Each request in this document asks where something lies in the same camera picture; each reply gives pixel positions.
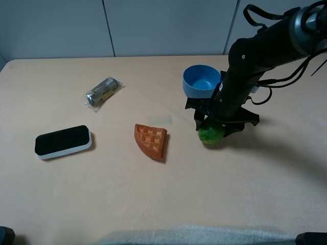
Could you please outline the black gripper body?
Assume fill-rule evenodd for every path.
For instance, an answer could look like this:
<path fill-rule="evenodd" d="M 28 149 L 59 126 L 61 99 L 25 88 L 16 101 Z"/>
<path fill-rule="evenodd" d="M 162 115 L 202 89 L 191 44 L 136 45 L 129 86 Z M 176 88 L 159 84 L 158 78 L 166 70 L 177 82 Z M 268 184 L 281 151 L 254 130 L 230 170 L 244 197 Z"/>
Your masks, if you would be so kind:
<path fill-rule="evenodd" d="M 206 114 L 222 125 L 251 123 L 256 126 L 260 116 L 244 109 L 241 105 L 232 105 L 221 96 L 221 84 L 217 85 L 211 98 L 191 99 L 186 101 L 186 109 L 194 109 Z"/>

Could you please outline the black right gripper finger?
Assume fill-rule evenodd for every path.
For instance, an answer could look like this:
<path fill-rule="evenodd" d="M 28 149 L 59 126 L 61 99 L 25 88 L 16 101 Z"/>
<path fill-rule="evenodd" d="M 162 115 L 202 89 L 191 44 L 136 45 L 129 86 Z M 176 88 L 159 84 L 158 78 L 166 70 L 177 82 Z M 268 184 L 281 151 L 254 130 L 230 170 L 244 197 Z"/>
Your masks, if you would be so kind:
<path fill-rule="evenodd" d="M 233 133 L 242 132 L 245 128 L 245 124 L 244 123 L 228 124 L 225 125 L 223 128 L 224 128 L 223 138 L 226 138 Z"/>

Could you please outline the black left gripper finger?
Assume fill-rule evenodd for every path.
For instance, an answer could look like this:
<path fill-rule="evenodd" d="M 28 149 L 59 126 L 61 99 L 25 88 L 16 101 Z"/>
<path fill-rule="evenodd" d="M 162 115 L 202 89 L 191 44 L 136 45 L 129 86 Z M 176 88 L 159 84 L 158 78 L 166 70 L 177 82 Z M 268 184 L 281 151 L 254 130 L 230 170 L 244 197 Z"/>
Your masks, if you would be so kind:
<path fill-rule="evenodd" d="M 203 114 L 202 112 L 195 110 L 194 112 L 194 121 L 196 123 L 196 131 L 199 131 L 200 128 L 204 125 L 206 122 L 206 114 Z"/>

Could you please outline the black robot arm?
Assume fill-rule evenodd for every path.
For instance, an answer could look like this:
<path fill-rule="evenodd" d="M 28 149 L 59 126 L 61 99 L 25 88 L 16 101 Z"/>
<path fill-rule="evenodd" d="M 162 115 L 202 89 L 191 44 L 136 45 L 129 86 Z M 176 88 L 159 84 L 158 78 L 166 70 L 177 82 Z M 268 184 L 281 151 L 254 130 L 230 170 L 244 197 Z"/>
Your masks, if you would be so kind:
<path fill-rule="evenodd" d="M 282 15 L 250 4 L 243 14 L 258 31 L 231 46 L 227 71 L 194 65 L 183 73 L 185 106 L 194 109 L 196 131 L 205 144 L 241 132 L 247 123 L 256 126 L 259 115 L 243 107 L 251 95 L 261 87 L 294 84 L 309 62 L 326 52 L 326 1 Z"/>

